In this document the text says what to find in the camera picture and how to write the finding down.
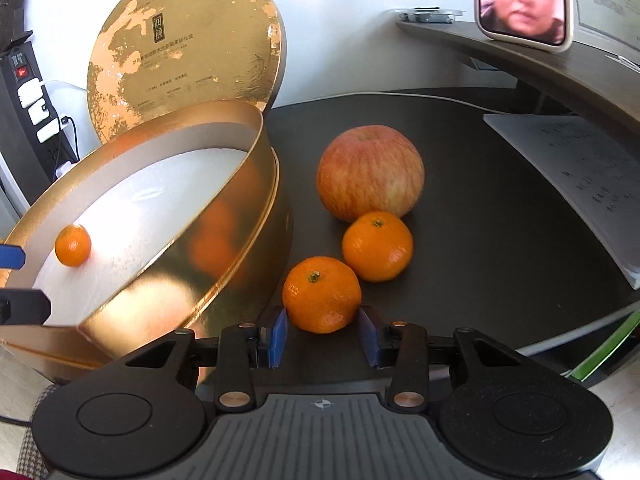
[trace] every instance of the red power switch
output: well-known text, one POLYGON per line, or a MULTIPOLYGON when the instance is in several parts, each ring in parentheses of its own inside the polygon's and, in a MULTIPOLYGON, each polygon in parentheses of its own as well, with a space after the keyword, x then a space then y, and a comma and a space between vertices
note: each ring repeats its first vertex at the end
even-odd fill
POLYGON ((29 75, 28 67, 25 65, 25 66, 21 66, 19 68, 16 68, 15 69, 15 75, 17 75, 18 78, 22 78, 22 77, 28 76, 29 75))

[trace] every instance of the floor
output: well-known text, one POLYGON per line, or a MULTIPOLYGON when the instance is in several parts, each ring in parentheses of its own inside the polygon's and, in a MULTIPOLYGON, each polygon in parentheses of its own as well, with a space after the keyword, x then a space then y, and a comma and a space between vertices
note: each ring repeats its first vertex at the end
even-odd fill
MULTIPOLYGON (((0 413, 28 418, 38 394, 49 384, 0 349, 0 413)), ((640 354, 591 391, 613 415, 614 435, 598 474, 603 480, 640 478, 640 354)), ((24 430, 0 424, 0 469, 14 470, 24 430)))

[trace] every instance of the houndstooth fabric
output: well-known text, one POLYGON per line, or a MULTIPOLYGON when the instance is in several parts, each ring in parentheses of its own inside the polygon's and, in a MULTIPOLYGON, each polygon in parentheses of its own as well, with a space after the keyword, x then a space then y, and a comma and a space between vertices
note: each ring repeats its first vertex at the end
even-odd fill
MULTIPOLYGON (((57 390, 59 387, 60 386, 58 384, 50 384, 47 386, 38 397, 33 411, 35 411, 46 396, 57 390)), ((40 480, 49 474, 47 467, 44 465, 42 455, 33 441, 31 428, 28 428, 27 432, 24 434, 24 439, 20 446, 20 455, 18 456, 18 467, 16 468, 16 472, 31 478, 32 480, 40 480)))

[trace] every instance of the metal pin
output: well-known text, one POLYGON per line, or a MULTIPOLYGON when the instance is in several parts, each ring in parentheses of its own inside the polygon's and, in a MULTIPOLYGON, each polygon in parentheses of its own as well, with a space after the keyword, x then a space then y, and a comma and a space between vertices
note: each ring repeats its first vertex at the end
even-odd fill
POLYGON ((251 397, 244 392, 227 392, 218 397, 218 402, 228 408, 241 408, 250 400, 251 397))
POLYGON ((394 402, 403 408, 415 408, 424 402, 424 397, 417 392, 400 392, 394 395, 394 402))

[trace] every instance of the smartphone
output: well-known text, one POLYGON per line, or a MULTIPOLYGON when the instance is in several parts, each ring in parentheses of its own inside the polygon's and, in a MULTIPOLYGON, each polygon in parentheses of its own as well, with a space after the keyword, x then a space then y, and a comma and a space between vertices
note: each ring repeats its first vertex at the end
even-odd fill
POLYGON ((562 52, 574 38, 574 0, 475 0, 475 10, 492 40, 562 52))

